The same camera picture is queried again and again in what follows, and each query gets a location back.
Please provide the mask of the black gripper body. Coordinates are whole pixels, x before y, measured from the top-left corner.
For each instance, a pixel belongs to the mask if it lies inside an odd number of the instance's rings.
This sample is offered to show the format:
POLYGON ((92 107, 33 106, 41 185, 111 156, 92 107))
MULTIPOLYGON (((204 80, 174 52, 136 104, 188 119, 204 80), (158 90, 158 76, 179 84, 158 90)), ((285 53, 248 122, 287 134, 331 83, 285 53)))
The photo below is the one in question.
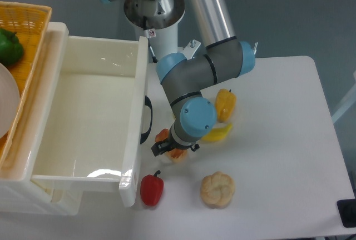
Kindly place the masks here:
POLYGON ((194 142, 194 143, 187 143, 187 142, 179 143, 179 142, 175 141, 173 137, 168 137, 162 141, 156 142, 151 147, 151 150, 152 150, 154 156, 159 156, 166 152, 170 152, 173 149, 180 149, 180 150, 191 149, 193 152, 195 152, 199 148, 200 148, 200 146, 196 142, 194 142))

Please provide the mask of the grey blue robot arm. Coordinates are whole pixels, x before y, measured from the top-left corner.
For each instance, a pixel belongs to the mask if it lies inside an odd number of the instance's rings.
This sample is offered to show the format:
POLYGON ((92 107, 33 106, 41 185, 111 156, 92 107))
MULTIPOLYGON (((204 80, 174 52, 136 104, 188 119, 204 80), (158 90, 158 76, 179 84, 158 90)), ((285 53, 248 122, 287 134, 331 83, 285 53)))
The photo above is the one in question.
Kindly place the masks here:
POLYGON ((237 40, 224 0, 191 0, 206 48, 202 56, 177 50, 184 0, 124 1, 126 18, 139 36, 149 40, 157 76, 175 116, 168 136, 155 143, 152 152, 159 156, 175 148, 195 151, 217 119, 215 107, 201 91, 250 72, 255 66, 255 48, 237 40))

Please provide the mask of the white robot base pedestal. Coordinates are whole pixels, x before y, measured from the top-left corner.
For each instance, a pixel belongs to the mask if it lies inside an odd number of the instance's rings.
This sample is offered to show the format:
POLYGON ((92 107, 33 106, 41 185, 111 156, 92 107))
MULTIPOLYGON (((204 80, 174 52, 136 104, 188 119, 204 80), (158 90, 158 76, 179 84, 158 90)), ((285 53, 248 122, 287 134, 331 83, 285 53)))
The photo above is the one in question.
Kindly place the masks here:
POLYGON ((143 28, 133 25, 135 30, 135 36, 138 39, 140 36, 148 38, 149 48, 149 63, 153 62, 152 52, 157 60, 170 54, 176 53, 178 49, 178 23, 175 23, 169 27, 163 29, 149 28, 144 30, 143 28))

